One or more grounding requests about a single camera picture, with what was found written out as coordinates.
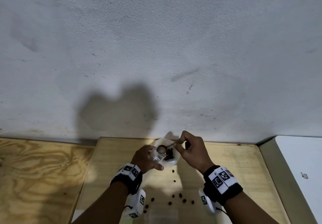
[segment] plywood surface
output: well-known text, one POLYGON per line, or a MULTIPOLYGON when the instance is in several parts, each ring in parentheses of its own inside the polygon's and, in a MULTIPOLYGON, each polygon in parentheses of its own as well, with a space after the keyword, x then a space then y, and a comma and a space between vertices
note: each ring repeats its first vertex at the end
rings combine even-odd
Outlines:
MULTIPOLYGON (((107 187, 115 172, 130 162, 133 154, 153 140, 101 138, 91 159, 89 173, 79 197, 77 210, 87 209, 107 187)), ((280 224, 289 223, 260 151, 255 145, 206 142, 214 163, 226 166, 238 179, 244 191, 280 224)), ((134 223, 230 223, 224 214, 206 213, 199 198, 202 176, 180 159, 164 171, 152 170, 144 175, 142 188, 147 193, 146 214, 134 223)))
POLYGON ((93 150, 0 138, 0 223, 68 223, 93 150))

